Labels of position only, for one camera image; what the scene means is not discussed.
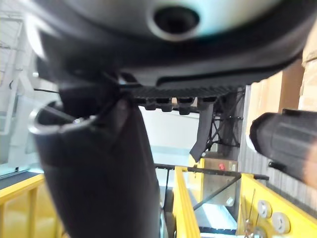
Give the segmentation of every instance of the metal pole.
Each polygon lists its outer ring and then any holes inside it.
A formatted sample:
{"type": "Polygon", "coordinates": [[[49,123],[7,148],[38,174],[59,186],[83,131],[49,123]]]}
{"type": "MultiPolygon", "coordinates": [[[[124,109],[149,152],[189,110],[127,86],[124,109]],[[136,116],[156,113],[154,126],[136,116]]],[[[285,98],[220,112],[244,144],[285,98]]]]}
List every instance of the metal pole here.
{"type": "MultiPolygon", "coordinates": [[[[157,169],[166,169],[166,170],[174,170],[175,169],[175,165],[154,164],[154,167],[157,169]]],[[[225,176],[231,176],[231,177],[241,176],[240,172],[234,172],[234,171],[200,169],[200,168],[196,168],[196,167],[186,167],[186,166],[178,166],[178,167],[184,168],[187,172],[197,172],[197,173],[203,173],[203,174],[208,174],[208,175],[225,175],[225,176]]],[[[253,174],[253,176],[254,176],[254,179],[269,180],[269,177],[266,175],[253,174]]]]}
{"type": "Polygon", "coordinates": [[[213,192],[212,194],[210,194],[208,197],[206,197],[205,199],[203,199],[201,202],[197,203],[193,209],[194,211],[197,210],[198,208],[200,208],[204,203],[208,202],[210,199],[214,198],[215,196],[217,196],[219,193],[221,193],[222,191],[224,191],[226,188],[228,188],[229,186],[233,185],[236,181],[238,181],[241,178],[240,176],[235,177],[233,180],[231,180],[230,182],[228,182],[225,186],[217,189],[215,192],[213,192]]]}
{"type": "Polygon", "coordinates": [[[167,169],[167,176],[166,176],[166,186],[165,186],[165,195],[164,195],[164,205],[163,210],[165,211],[165,204],[167,199],[167,185],[168,185],[168,179],[169,179],[169,169],[167,169]]]}

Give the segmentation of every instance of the black cable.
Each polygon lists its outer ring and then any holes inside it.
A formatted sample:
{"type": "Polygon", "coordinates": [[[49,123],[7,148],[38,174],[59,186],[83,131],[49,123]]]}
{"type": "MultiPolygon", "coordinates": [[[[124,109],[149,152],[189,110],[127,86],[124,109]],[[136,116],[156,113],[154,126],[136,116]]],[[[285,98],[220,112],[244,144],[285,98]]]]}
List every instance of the black cable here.
{"type": "Polygon", "coordinates": [[[9,88],[12,89],[13,80],[9,83],[9,88]]]}
{"type": "Polygon", "coordinates": [[[47,92],[47,93],[57,93],[57,94],[59,94],[59,92],[57,92],[57,91],[46,90],[46,89],[40,89],[40,88],[34,88],[34,91],[47,92]]]}

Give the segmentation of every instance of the black cylinder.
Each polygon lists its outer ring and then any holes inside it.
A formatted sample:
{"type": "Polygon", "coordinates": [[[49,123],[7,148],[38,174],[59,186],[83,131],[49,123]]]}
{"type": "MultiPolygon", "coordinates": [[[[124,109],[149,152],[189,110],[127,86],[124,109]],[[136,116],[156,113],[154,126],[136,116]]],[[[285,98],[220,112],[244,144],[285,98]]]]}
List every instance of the black cylinder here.
{"type": "Polygon", "coordinates": [[[88,119],[73,121],[58,103],[32,115],[46,181],[72,238],[159,237],[159,184],[131,100],[88,119]]]}

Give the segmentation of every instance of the metal rod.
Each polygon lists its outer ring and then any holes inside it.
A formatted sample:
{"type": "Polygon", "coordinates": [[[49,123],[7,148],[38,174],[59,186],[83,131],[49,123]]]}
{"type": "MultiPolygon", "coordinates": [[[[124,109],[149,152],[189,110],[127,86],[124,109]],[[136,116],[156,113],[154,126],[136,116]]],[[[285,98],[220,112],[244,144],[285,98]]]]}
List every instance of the metal rod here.
{"type": "Polygon", "coordinates": [[[215,192],[213,192],[212,194],[210,194],[208,197],[206,197],[205,199],[203,199],[201,202],[197,203],[193,209],[197,210],[198,208],[200,208],[204,203],[208,202],[210,199],[214,198],[215,196],[217,196],[219,193],[221,193],[222,191],[224,191],[226,188],[228,188],[229,186],[233,185],[236,181],[238,181],[241,178],[240,176],[235,177],[233,180],[231,180],[230,182],[228,182],[225,186],[217,189],[215,192]]]}
{"type": "Polygon", "coordinates": [[[259,213],[258,213],[258,216],[257,216],[257,221],[256,221],[256,224],[255,224],[255,226],[257,226],[257,224],[258,224],[258,220],[259,220],[259,213]]]}
{"type": "Polygon", "coordinates": [[[165,211],[165,204],[167,199],[167,185],[168,185],[168,179],[169,179],[169,169],[167,170],[167,176],[166,176],[166,186],[165,186],[165,195],[164,195],[164,205],[163,210],[165,211]]]}
{"type": "Polygon", "coordinates": [[[250,207],[250,212],[249,212],[249,219],[251,218],[251,213],[252,213],[252,207],[253,207],[253,201],[254,201],[254,195],[256,194],[256,190],[253,190],[253,196],[252,196],[252,202],[251,202],[251,207],[250,207]]]}
{"type": "MultiPolygon", "coordinates": [[[[178,165],[154,164],[154,167],[157,169],[166,169],[166,170],[175,170],[175,167],[182,167],[188,172],[197,172],[197,173],[203,173],[208,175],[224,175],[224,176],[231,176],[231,177],[241,176],[240,172],[200,169],[196,167],[186,167],[186,166],[178,166],[178,165]]],[[[269,177],[266,175],[253,175],[253,176],[254,176],[254,179],[269,180],[269,177]]]]}

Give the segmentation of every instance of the yellow metal frame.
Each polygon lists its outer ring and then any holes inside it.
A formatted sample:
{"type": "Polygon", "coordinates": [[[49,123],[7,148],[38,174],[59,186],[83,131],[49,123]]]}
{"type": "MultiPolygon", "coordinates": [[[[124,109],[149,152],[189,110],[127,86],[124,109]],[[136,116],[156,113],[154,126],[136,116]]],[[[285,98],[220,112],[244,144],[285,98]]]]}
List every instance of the yellow metal frame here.
{"type": "Polygon", "coordinates": [[[249,211],[253,199],[250,217],[250,220],[253,222],[253,224],[256,223],[258,215],[257,204],[259,200],[265,200],[269,202],[273,213],[282,212],[287,215],[290,221],[290,232],[288,234],[281,235],[274,230],[272,218],[265,219],[259,217],[257,225],[266,231],[267,237],[317,237],[317,219],[308,215],[303,210],[299,209],[277,193],[253,179],[252,175],[242,174],[240,191],[237,235],[244,235],[245,224],[243,218],[249,218],[249,211]]]}
{"type": "Polygon", "coordinates": [[[0,190],[0,238],[61,238],[44,176],[37,175],[0,190]]]}
{"type": "MultiPolygon", "coordinates": [[[[205,159],[201,158],[198,163],[194,160],[194,158],[189,156],[189,166],[194,167],[197,166],[198,169],[205,168],[205,159]]],[[[204,196],[204,174],[203,173],[190,173],[188,175],[188,182],[191,186],[191,192],[195,197],[197,202],[203,200],[204,196]]]]}
{"type": "Polygon", "coordinates": [[[175,167],[174,206],[177,237],[199,238],[200,231],[183,177],[183,167],[175,167]]]}

